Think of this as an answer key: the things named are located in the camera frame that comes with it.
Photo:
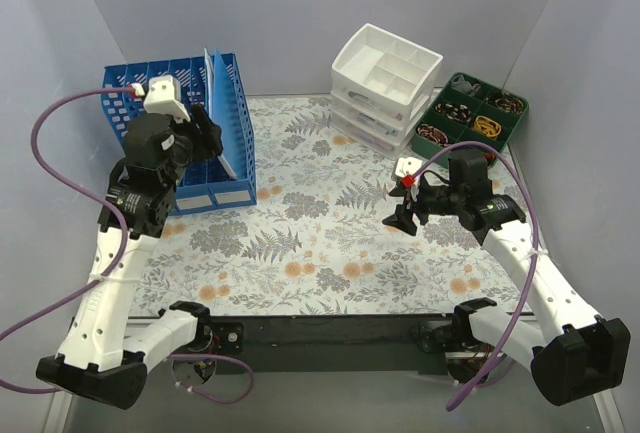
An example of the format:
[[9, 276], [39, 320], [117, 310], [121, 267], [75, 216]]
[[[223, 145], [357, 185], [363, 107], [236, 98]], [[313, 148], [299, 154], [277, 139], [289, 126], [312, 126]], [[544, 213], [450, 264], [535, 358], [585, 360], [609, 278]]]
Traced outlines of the blue notebook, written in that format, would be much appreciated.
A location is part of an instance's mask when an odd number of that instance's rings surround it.
[[211, 54], [205, 48], [204, 59], [208, 113], [211, 120], [222, 129], [223, 153], [218, 158], [227, 175], [236, 180], [238, 167], [234, 160], [236, 154], [235, 127], [231, 107], [234, 105], [235, 94], [232, 80], [218, 49]]

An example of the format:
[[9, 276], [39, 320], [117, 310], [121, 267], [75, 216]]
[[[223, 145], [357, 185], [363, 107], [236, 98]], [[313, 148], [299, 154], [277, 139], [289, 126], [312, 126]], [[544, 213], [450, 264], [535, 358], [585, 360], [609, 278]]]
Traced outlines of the blue plastic file rack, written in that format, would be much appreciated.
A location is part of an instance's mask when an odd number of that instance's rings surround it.
[[255, 141], [236, 56], [218, 50], [178, 59], [110, 65], [104, 88], [144, 86], [159, 76], [174, 77], [185, 107], [202, 105], [221, 128], [222, 155], [195, 163], [177, 187], [173, 216], [256, 203]]

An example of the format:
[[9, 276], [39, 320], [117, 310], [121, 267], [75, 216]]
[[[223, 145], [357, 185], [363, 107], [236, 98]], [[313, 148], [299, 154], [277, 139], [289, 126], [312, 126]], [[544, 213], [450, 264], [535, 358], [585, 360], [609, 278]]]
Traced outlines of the white drawer organizer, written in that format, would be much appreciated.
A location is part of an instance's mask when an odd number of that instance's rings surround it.
[[330, 125], [391, 159], [434, 97], [443, 56], [367, 23], [332, 64]]

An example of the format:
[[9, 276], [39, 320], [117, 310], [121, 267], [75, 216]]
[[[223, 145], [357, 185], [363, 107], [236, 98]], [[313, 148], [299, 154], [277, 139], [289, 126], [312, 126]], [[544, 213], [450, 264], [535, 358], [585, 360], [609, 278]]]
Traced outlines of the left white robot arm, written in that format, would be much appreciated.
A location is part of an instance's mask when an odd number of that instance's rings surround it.
[[148, 373], [185, 346], [205, 351], [213, 339], [207, 307], [177, 302], [132, 338], [125, 336], [143, 267], [162, 236], [176, 190], [193, 164], [220, 155], [221, 129], [195, 104], [190, 117], [145, 113], [134, 118], [113, 167], [94, 264], [69, 332], [57, 353], [40, 359], [36, 376], [69, 393], [126, 410]]

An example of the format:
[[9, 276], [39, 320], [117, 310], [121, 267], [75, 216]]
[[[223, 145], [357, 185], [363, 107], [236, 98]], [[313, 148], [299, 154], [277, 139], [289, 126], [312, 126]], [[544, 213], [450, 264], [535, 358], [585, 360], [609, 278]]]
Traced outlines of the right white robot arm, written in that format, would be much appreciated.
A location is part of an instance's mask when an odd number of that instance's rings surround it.
[[457, 218], [520, 291], [513, 312], [488, 298], [455, 308], [454, 342], [469, 351], [488, 344], [493, 351], [447, 410], [456, 409], [505, 359], [525, 367], [538, 391], [555, 406], [619, 386], [629, 329], [619, 318], [602, 317], [565, 279], [540, 245], [534, 207], [521, 209], [511, 197], [494, 193], [485, 157], [490, 149], [475, 141], [444, 148], [449, 176], [437, 185], [426, 177], [427, 163], [398, 159], [390, 194], [402, 201], [383, 221], [415, 235], [433, 215]]

